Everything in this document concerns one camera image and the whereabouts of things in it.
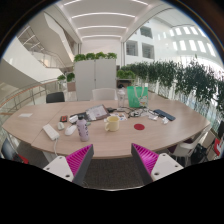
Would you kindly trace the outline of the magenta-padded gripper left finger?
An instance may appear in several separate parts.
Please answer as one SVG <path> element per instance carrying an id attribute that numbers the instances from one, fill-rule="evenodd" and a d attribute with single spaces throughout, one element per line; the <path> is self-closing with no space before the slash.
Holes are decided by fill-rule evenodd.
<path id="1" fill-rule="evenodd" d="M 57 156 L 44 170 L 81 186 L 93 155 L 93 145 L 90 144 L 66 157 Z"/>

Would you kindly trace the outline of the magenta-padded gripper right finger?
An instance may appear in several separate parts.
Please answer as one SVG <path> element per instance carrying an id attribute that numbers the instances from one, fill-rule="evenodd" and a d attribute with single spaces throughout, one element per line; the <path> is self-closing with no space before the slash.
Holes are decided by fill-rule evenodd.
<path id="1" fill-rule="evenodd" d="M 131 153 L 145 185 L 182 169 L 167 153 L 157 154 L 135 143 L 131 144 Z"/>

